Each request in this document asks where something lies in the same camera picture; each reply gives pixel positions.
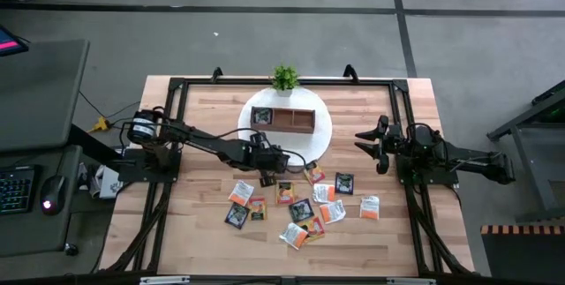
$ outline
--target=wooden tray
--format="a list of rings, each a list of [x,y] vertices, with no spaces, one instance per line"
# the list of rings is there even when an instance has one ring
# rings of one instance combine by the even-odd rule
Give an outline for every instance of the wooden tray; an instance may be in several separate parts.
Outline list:
[[[251,127],[258,131],[314,133],[315,110],[251,108]]]

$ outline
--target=orange packet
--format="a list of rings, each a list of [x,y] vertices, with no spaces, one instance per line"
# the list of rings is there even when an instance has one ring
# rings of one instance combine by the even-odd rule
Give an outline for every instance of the orange packet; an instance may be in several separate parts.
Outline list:
[[[249,199],[249,219],[252,221],[267,219],[267,202],[265,197],[252,197]]]
[[[343,207],[343,202],[341,200],[321,205],[320,211],[321,217],[324,219],[324,223],[326,224],[340,221],[345,218],[345,208]]]
[[[300,228],[296,223],[289,223],[289,226],[284,230],[279,238],[298,250],[304,243],[304,240],[306,240],[307,236],[308,232]]]
[[[335,186],[332,184],[314,184],[312,197],[314,201],[328,203],[335,201]]]
[[[317,161],[310,161],[304,169],[304,174],[310,184],[316,184],[326,177]]]
[[[297,223],[297,225],[303,230],[308,231],[308,236],[304,240],[305,244],[326,235],[324,227],[322,227],[321,225],[320,218],[318,218],[317,216],[301,221]]]
[[[277,205],[293,204],[296,201],[297,196],[294,194],[294,183],[278,182],[276,187]]]
[[[379,204],[379,197],[363,197],[359,209],[359,218],[379,220]]]
[[[237,180],[237,184],[233,188],[233,191],[231,192],[228,199],[241,206],[245,206],[254,189],[255,187],[253,187],[252,185],[246,184],[241,180]]]

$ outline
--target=snack packet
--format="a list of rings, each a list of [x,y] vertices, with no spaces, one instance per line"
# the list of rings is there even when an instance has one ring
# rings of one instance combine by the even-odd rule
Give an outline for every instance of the snack packet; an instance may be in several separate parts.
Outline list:
[[[267,219],[267,202],[265,197],[253,197],[249,199],[249,219],[252,221]]]
[[[316,184],[326,177],[317,161],[310,161],[304,169],[304,174],[310,184]]]
[[[253,193],[253,189],[255,189],[255,187],[253,187],[252,185],[238,180],[236,186],[233,188],[233,191],[230,194],[229,200],[241,206],[245,206]]]
[[[231,204],[230,211],[226,215],[224,222],[241,229],[244,226],[245,219],[247,219],[247,214],[249,214],[248,208],[234,202]]]
[[[335,201],[335,186],[332,184],[314,184],[312,197],[314,201],[321,203]]]
[[[304,240],[305,244],[326,235],[326,232],[321,225],[320,218],[318,217],[313,217],[312,219],[301,221],[297,223],[297,225],[304,231],[308,232],[308,236],[306,236],[306,239]]]
[[[289,226],[284,230],[279,238],[298,250],[298,248],[300,248],[300,245],[304,243],[304,240],[307,236],[308,232],[304,231],[296,223],[289,223]]]
[[[309,199],[300,200],[289,205],[289,211],[293,222],[299,222],[314,216]]]
[[[324,219],[324,223],[326,224],[340,221],[345,218],[345,208],[343,207],[343,202],[341,200],[321,205],[320,210],[321,217]]]
[[[335,192],[353,194],[353,174],[335,173]]]
[[[290,182],[279,182],[277,185],[276,192],[276,204],[291,204],[296,200],[294,194],[294,183]]]
[[[359,218],[379,220],[379,197],[368,196],[361,199]]]

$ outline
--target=keyboard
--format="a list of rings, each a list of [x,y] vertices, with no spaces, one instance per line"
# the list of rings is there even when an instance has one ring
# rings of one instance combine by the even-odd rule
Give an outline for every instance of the keyboard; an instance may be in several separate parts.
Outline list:
[[[0,169],[0,214],[21,214],[32,207],[38,166]]]

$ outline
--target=white round plate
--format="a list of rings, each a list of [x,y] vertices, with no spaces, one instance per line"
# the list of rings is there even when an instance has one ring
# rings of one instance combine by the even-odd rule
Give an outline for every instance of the white round plate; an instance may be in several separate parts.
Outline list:
[[[324,101],[314,92],[303,87],[295,87],[290,97],[277,95],[273,88],[266,88],[254,96],[241,109],[238,128],[251,127],[251,107],[281,109],[313,109],[316,111],[316,125],[313,134],[283,131],[265,131],[272,145],[301,154],[306,162],[318,160],[328,149],[332,139],[332,119]],[[240,131],[239,138],[249,140],[251,131]],[[295,154],[288,154],[290,166],[302,166],[303,162]]]

